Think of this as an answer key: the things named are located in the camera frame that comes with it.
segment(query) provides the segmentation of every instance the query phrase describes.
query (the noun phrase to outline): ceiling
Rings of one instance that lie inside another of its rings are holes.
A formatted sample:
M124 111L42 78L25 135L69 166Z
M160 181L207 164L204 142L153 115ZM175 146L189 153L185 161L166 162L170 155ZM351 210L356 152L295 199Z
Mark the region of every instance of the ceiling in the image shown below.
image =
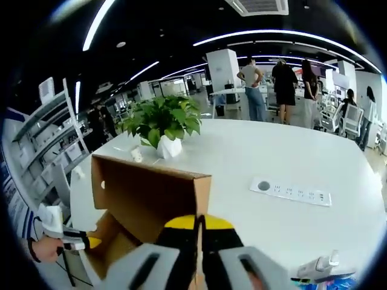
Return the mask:
M341 59L330 51L293 43L261 42L262 40L315 45L349 57L364 66L366 71L374 72L372 67L351 53L326 42L302 36L248 34L193 46L201 40L236 31L282 29L323 36L360 54L368 54L369 41L361 36L361 32L346 14L329 0L309 0L310 9L304 9L304 0L289 0L288 16L250 17L241 17L224 0L116 0L99 25L90 49L82 51L89 27L103 2L84 0L83 6L60 22L53 22L52 17L53 11L58 11L61 1L42 1L39 6L34 6L31 13L25 14L26 19L22 18L22 21L28 27L25 31L28 38L24 39L19 69L13 82L16 95L11 99L12 107L30 114L40 105L38 84L53 76L56 91L62 89L63 77L67 78L70 88L74 87L76 81L81 81L82 110L96 98L95 92L102 83L114 84L103 94L110 95L119 83L128 81L156 61L160 63L121 90L133 88L144 80L159 79L183 68L201 64L206 53L223 48L235 50L238 56L275 54L307 57L322 62ZM357 17L357 10L350 11L351 15ZM117 48L116 45L122 41L126 45ZM250 41L257 42L228 46Z

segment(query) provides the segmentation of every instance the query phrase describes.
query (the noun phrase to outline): air vent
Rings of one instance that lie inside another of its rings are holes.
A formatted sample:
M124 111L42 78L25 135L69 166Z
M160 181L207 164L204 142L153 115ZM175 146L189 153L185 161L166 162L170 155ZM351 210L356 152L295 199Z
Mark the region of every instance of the air vent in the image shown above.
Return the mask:
M225 0L241 16L289 15L288 0Z

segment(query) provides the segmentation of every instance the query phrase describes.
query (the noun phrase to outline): white pot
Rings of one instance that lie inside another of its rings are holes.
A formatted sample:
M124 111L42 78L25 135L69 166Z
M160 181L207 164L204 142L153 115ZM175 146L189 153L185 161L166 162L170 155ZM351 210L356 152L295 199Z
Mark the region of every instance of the white pot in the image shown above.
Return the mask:
M161 136L161 140L157 146L157 153L161 158L168 159L179 155L183 150L181 140L176 138L171 141L166 135Z

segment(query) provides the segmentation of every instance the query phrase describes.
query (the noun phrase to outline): box flap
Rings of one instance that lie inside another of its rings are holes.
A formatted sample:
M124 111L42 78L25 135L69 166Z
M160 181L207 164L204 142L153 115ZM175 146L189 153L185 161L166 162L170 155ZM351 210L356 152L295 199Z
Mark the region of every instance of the box flap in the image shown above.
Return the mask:
M108 209L141 242L153 243L175 217L207 212L209 175L100 155L91 172L96 208Z

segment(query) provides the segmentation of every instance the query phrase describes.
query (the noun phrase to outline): woman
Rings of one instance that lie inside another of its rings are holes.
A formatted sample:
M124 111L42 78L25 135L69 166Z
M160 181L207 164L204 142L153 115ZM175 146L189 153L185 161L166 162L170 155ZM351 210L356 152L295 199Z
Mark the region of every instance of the woman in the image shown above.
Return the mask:
M353 100L353 98L354 98L353 90L349 89L346 92L346 98L343 101L344 105L341 107L341 110L340 110L340 113L341 113L343 118L345 117L345 113L346 113L346 109L348 107L348 104L357 107L357 105L356 105L355 101Z
M374 92L371 87L367 87L367 96L365 103L363 104L364 114L363 114L363 124L360 128L360 136L356 138L356 143L359 145L362 151L365 150L365 146L368 143L369 128L374 122L374 117L376 113L376 102L374 97Z
M317 77L312 72L310 62L306 59L302 61L302 78L304 80L305 92L304 92L304 126L305 128L313 129L314 118L313 114L317 110Z
M280 59L273 68L272 79L274 80L281 124L290 124L291 108L296 105L294 86L297 85L298 79L283 59Z

